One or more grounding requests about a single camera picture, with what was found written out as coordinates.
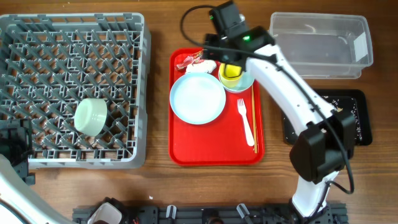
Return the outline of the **yellow plastic cup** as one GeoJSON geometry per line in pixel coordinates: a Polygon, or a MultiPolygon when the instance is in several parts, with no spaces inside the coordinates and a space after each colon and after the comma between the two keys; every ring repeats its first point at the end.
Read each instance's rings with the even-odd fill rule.
{"type": "Polygon", "coordinates": [[[243,73],[241,67],[225,63],[221,63],[218,70],[220,81],[227,88],[235,87],[239,83],[243,73]]]}

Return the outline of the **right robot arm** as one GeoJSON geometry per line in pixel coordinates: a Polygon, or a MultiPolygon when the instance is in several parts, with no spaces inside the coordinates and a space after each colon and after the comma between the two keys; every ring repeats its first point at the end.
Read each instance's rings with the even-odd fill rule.
{"type": "Polygon", "coordinates": [[[297,135],[289,157],[299,174],[291,204],[302,221],[314,220],[325,208],[330,185],[342,169],[349,178],[344,193],[354,192],[349,164],[356,137],[354,116],[318,95],[265,28],[246,25],[234,2],[212,6],[209,16],[216,32],[205,37],[204,56],[249,72],[289,119],[297,135]]]}

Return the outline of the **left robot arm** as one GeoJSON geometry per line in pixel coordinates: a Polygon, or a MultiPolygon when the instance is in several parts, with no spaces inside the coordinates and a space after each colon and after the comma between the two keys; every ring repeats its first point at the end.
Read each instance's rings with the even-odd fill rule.
{"type": "Polygon", "coordinates": [[[31,185],[32,121],[1,121],[1,220],[6,223],[72,223],[40,198],[31,185]]]}

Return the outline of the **mint green bowl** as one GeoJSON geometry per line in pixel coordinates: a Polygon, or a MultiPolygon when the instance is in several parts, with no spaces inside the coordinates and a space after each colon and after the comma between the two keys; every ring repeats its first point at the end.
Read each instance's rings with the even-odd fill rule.
{"type": "Polygon", "coordinates": [[[104,99],[85,98],[75,111],[75,129],[87,136],[95,137],[103,129],[107,113],[108,108],[104,99]]]}

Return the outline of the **rice food waste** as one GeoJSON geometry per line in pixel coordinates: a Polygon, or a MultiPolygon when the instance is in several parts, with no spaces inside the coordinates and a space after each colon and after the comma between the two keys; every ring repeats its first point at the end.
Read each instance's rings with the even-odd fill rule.
{"type": "MultiPolygon", "coordinates": [[[[359,120],[359,112],[357,101],[350,96],[323,96],[323,98],[332,104],[338,111],[349,111],[355,118],[355,126],[356,126],[356,137],[355,143],[356,145],[360,145],[361,141],[363,140],[363,131],[360,127],[360,120],[359,120]]],[[[293,145],[297,139],[297,135],[294,132],[294,129],[287,119],[284,113],[282,113],[282,124],[284,128],[284,141],[287,144],[293,145]]]]}

